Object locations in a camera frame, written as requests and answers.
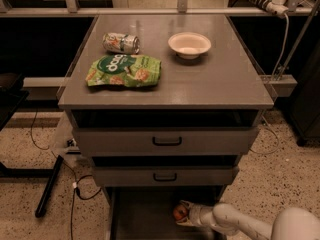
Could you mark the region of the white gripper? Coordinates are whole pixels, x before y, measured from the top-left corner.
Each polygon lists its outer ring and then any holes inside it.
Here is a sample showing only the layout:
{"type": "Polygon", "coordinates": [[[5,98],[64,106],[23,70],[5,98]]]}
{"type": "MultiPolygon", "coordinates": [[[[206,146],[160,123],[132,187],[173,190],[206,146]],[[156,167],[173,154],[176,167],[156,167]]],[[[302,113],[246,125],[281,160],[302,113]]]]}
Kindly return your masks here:
{"type": "Polygon", "coordinates": [[[212,227],[214,225],[212,206],[193,204],[186,200],[180,200],[179,203],[189,210],[189,215],[177,220],[177,225],[185,227],[212,227]]]}

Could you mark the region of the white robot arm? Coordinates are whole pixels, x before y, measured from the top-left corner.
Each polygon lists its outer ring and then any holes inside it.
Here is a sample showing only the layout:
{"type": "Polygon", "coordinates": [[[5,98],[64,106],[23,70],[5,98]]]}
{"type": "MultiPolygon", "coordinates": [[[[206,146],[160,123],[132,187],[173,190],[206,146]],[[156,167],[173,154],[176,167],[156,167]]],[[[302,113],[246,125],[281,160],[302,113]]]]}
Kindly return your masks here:
{"type": "Polygon", "coordinates": [[[211,228],[227,236],[242,232],[251,240],[320,240],[320,219],[296,207],[284,209],[267,224],[227,203],[206,206],[181,200],[173,217],[180,226],[211,228]]]}

